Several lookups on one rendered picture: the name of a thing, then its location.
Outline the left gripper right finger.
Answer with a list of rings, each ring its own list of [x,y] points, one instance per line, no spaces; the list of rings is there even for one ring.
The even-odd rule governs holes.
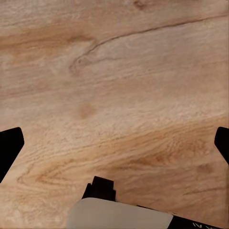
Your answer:
[[[215,137],[215,145],[229,164],[229,129],[218,127]]]

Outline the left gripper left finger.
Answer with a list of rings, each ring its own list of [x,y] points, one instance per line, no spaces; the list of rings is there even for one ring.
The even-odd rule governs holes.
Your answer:
[[[0,183],[24,146],[20,127],[0,132]]]

